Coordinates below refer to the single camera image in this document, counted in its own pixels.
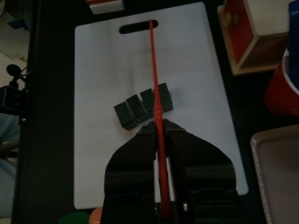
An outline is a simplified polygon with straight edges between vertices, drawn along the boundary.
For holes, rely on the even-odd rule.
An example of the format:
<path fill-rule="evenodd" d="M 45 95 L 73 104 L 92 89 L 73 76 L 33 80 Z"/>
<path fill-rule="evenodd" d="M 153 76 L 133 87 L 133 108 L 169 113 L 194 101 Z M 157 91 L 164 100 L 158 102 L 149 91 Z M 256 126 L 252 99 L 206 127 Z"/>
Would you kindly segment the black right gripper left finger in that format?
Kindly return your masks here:
<path fill-rule="evenodd" d="M 154 124 L 149 122 L 108 161 L 100 224 L 157 224 L 154 136 Z"/>

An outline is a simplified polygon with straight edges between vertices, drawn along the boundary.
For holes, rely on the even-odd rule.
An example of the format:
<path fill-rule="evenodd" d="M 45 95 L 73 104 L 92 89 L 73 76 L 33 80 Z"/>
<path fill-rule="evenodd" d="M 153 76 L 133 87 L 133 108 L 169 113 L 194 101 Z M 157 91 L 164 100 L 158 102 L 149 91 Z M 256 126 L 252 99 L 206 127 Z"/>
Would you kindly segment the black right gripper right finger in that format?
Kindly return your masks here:
<path fill-rule="evenodd" d="M 176 123 L 162 120 L 180 224 L 249 224 L 228 156 Z"/>

